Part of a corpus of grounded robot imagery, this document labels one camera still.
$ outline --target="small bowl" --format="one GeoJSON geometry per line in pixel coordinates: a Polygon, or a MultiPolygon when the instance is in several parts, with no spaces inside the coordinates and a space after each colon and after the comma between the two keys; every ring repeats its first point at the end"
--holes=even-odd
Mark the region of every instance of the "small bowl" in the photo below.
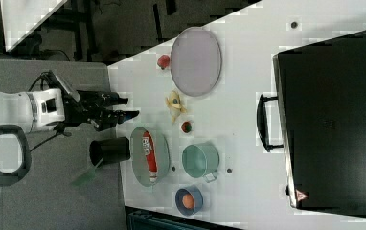
{"type": "Polygon", "coordinates": [[[175,196],[174,200],[176,202],[177,209],[184,216],[193,215],[193,214],[197,213],[198,211],[200,211],[201,208],[203,207],[203,195],[201,194],[200,190],[198,190],[198,188],[195,185],[189,186],[187,188],[179,189],[176,192],[176,196],[175,196]],[[193,209],[188,209],[183,205],[183,196],[186,194],[192,195],[192,197],[194,199],[194,208],[193,209]]]}

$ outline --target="plastic container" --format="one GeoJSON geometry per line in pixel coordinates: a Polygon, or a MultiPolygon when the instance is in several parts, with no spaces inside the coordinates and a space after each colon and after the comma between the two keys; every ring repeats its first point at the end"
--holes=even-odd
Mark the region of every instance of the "plastic container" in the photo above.
{"type": "Polygon", "coordinates": [[[203,195],[200,190],[196,187],[196,185],[189,186],[187,188],[179,189],[176,192],[176,196],[174,198],[176,202],[176,207],[181,214],[184,216],[189,216],[197,213],[203,207],[203,195]],[[188,209],[183,205],[183,196],[186,194],[192,195],[194,199],[194,208],[188,209]]]}
{"type": "Polygon", "coordinates": [[[219,165],[219,156],[211,143],[187,146],[183,150],[182,163],[186,173],[193,178],[203,177],[207,183],[217,179],[214,172],[219,165]]]}
{"type": "Polygon", "coordinates": [[[136,127],[131,133],[129,144],[132,154],[132,169],[140,184],[151,187],[168,174],[171,164],[168,144],[160,131],[141,126],[136,127]],[[157,179],[154,182],[150,181],[148,162],[142,146],[143,136],[146,131],[149,132],[154,145],[157,167],[157,179]]]}

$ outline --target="teal mug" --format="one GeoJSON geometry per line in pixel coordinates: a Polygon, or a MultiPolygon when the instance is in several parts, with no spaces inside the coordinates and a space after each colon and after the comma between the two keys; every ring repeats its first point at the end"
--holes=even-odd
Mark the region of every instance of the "teal mug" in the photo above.
{"type": "Polygon", "coordinates": [[[187,146],[183,150],[182,163],[186,173],[193,178],[203,177],[207,183],[217,179],[215,172],[219,165],[219,156],[211,143],[187,146]]]}

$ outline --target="black cup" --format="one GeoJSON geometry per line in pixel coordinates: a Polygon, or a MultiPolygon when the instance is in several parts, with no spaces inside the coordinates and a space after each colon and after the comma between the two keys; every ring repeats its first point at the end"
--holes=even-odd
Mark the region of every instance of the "black cup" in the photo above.
{"type": "Polygon", "coordinates": [[[119,137],[103,141],[92,141],[90,144],[90,160],[93,165],[119,163],[131,157],[129,151],[129,140],[126,137],[119,137]]]}

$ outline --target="gray plate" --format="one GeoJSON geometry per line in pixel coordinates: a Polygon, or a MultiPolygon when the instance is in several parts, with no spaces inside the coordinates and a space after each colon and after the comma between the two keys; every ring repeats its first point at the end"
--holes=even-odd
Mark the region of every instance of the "gray plate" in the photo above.
{"type": "Polygon", "coordinates": [[[184,94],[198,97],[216,85],[221,70],[221,51],[215,36],[202,28],[182,32],[172,47],[172,78],[184,94]]]}

